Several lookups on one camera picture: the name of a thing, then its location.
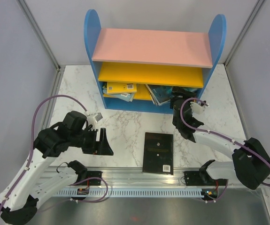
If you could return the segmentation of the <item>yellow book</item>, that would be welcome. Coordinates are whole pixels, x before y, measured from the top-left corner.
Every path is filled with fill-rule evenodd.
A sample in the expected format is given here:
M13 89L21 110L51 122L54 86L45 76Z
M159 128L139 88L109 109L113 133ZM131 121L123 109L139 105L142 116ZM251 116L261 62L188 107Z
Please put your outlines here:
M137 84L134 83L123 83L123 82L106 82L108 94L118 93L136 93Z

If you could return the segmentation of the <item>right aluminium corner post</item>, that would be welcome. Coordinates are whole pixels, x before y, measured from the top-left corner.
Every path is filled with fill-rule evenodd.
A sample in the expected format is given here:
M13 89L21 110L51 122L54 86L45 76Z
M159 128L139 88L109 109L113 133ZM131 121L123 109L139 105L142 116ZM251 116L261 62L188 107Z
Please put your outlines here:
M224 67L227 67L229 63L231 62L232 58L234 57L236 51L238 50L241 42L243 41L244 37L248 33L249 29L253 25L256 17L260 13L263 5L266 3L266 0L257 0L256 4L254 5L252 11L250 12L246 22L244 23L239 35L237 36L234 45L232 46L225 62L224 62Z

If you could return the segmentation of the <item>blue pink yellow bookshelf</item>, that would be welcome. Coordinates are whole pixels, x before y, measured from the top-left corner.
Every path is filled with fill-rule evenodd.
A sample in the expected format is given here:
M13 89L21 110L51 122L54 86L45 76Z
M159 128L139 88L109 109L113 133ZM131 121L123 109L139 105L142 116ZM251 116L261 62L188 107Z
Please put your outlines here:
M218 14L208 32L103 28L87 11L84 44L98 86L106 82L195 88L200 98L220 60L227 21Z

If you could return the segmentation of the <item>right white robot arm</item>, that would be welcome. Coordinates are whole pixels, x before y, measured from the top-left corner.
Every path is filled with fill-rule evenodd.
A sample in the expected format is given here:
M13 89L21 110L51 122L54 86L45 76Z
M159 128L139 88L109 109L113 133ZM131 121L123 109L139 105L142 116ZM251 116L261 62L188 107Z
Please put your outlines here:
M210 129L193 116L194 113L201 113L208 106L207 102L180 87L173 87L171 94L172 123L181 136L230 159L228 162L212 159L202 165L196 174L203 185L219 180L236 180L251 190L260 185L270 187L270 157L259 140L233 138Z

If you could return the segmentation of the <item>aluminium corner post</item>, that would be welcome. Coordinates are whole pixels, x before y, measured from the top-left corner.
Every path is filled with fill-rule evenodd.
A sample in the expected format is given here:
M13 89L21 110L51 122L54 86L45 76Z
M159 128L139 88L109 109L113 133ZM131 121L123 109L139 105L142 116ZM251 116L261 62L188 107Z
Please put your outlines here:
M227 67L229 63L231 62L232 58L234 57L236 51L238 50L241 42L243 41L244 37L248 33L249 29L253 25L256 17L260 13L263 5L266 3L266 0L257 0L256 4L254 5L252 11L250 12L246 22L244 23L239 35L237 36L234 45L232 46L225 62L224 62L224 67Z
M17 0L17 3L19 5L19 7L21 8L22 12L24 13L24 15L26 16L27 20L29 21L32 29L34 30L37 38L39 39L40 43L42 44L44 50L46 51L48 57L50 58L50 60L52 61L55 69L57 72L60 71L61 66L58 63L57 59L55 58L48 42L46 41L43 32L41 31L38 23L36 22L36 19L33 15L33 13L31 12L27 2L25 0Z

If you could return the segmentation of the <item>black book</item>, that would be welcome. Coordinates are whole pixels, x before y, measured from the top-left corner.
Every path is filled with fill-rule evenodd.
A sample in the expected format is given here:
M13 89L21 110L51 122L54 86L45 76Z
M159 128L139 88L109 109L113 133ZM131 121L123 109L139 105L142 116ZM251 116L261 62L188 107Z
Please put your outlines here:
M145 132L142 172L173 175L173 134Z

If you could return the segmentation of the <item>green forest cover book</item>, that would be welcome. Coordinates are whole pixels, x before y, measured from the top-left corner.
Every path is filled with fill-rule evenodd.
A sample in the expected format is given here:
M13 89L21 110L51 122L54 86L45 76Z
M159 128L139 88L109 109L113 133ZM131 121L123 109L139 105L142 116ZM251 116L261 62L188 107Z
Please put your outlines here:
M107 83L106 82L103 83L102 91L104 94L107 94Z

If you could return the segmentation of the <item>left aluminium corner post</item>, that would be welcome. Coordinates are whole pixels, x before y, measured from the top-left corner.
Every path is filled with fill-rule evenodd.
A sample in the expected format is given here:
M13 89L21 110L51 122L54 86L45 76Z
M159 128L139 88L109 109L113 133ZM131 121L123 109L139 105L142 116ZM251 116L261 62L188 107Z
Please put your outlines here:
M27 20L29 21L32 29L34 30L37 38L39 39L40 43L42 44L44 50L46 51L48 57L50 58L50 60L52 61L55 69L57 72L60 71L61 66L58 63L57 59L55 58L48 42L46 41L43 32L41 31L38 23L36 22L36 19L33 15L33 13L31 12L27 2L25 0L17 0L17 3L19 5L19 7L21 8L22 12L24 13L24 15L26 16Z

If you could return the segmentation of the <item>aluminium mounting rail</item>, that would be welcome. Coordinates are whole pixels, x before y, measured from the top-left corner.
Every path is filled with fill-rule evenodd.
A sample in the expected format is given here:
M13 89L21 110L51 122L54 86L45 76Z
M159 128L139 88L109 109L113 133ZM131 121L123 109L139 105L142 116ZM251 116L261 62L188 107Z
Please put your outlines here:
M113 188L171 188L185 185L184 172L198 168L175 167L173 175L143 173L142 167L87 167L88 171L101 171L102 178ZM50 180L57 174L56 166L49 166L40 176L36 185ZM244 188L238 180L229 180L228 188Z

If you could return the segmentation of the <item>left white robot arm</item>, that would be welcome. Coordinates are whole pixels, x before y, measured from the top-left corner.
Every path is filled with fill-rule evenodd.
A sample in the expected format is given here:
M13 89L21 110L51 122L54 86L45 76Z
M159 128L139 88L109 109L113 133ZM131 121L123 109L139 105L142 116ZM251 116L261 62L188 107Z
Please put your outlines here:
M61 122L39 132L25 163L0 193L0 218L10 225L24 225L54 194L70 185L88 184L87 168L77 160L67 163L63 171L37 185L43 172L69 147L84 154L112 156L106 129L96 129L101 113L86 116L77 111L66 114Z

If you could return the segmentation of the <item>light blue book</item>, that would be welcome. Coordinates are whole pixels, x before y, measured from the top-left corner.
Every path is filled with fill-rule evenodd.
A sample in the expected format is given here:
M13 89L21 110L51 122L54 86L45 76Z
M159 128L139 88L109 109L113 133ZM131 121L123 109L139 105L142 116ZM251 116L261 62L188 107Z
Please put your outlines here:
M103 89L103 94L105 97L117 98L126 102L132 102L136 93L118 93L118 94L108 94L107 89Z

